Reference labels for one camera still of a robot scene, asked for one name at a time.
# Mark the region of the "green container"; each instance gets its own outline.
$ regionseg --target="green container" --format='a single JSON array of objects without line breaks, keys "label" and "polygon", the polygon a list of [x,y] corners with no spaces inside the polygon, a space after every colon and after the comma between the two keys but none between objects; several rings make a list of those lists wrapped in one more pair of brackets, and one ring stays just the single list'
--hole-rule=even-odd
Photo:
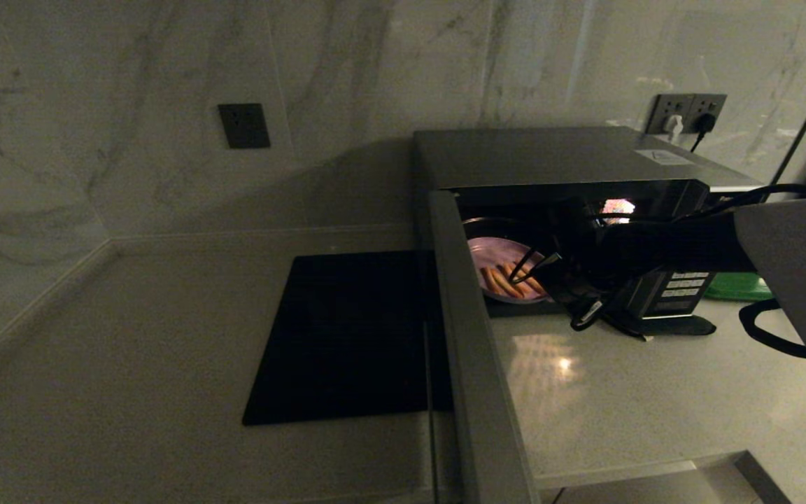
[{"label": "green container", "polygon": [[754,272],[719,272],[705,291],[714,300],[759,301],[773,298],[770,288]]}]

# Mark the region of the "plate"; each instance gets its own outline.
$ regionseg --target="plate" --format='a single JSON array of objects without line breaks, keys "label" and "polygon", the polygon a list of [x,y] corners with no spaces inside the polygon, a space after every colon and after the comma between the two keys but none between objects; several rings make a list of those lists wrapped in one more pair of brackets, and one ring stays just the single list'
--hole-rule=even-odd
[{"label": "plate", "polygon": [[[528,305],[538,303],[543,300],[549,300],[549,295],[540,293],[533,293],[531,297],[512,297],[506,294],[494,294],[487,290],[487,284],[484,283],[481,268],[494,267],[504,263],[515,263],[521,261],[524,255],[530,250],[529,246],[524,243],[518,243],[505,238],[495,237],[479,237],[468,240],[468,249],[471,250],[471,260],[474,262],[474,272],[477,274],[477,281],[481,285],[481,291],[484,296],[492,300],[498,300],[506,303]],[[534,252],[533,255],[525,262],[525,267],[533,268],[535,265],[543,261],[544,256],[540,252]]]}]

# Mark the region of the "countertop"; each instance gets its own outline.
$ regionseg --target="countertop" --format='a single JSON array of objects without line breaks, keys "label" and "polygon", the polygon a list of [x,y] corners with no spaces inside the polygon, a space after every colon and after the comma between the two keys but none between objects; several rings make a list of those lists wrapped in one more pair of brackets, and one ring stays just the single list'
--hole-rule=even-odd
[{"label": "countertop", "polygon": [[[710,336],[640,342],[565,316],[497,318],[499,357],[537,488],[647,475],[748,450],[790,500],[806,503],[806,360],[753,341],[742,303],[704,300]],[[798,341],[781,312],[759,325]]]}]

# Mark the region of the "electrical outlet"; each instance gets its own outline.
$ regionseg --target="electrical outlet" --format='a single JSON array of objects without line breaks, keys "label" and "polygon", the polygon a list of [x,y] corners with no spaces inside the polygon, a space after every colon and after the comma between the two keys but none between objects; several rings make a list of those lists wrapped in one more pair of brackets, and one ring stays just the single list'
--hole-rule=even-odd
[{"label": "electrical outlet", "polygon": [[269,147],[269,131],[263,105],[240,103],[219,105],[220,118],[230,149],[264,149]]},{"label": "electrical outlet", "polygon": [[649,124],[646,125],[646,134],[667,134],[665,123],[667,118],[674,114],[686,117],[692,106],[694,94],[660,94],[655,106],[652,108],[652,115],[649,116]]},{"label": "electrical outlet", "polygon": [[703,114],[720,117],[720,111],[726,103],[725,94],[697,94],[692,99],[692,105],[684,115],[684,133],[698,133],[698,118]]}]

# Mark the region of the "label sticker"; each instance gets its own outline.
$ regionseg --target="label sticker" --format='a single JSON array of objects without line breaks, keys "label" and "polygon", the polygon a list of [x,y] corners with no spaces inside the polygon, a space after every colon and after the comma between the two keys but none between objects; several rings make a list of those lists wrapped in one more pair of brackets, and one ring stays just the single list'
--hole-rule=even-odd
[{"label": "label sticker", "polygon": [[669,150],[662,150],[662,149],[647,149],[647,150],[636,150],[636,153],[640,156],[646,156],[653,162],[656,162],[663,166],[680,166],[680,165],[687,165],[692,164],[690,160],[687,160],[685,157],[678,156]]}]

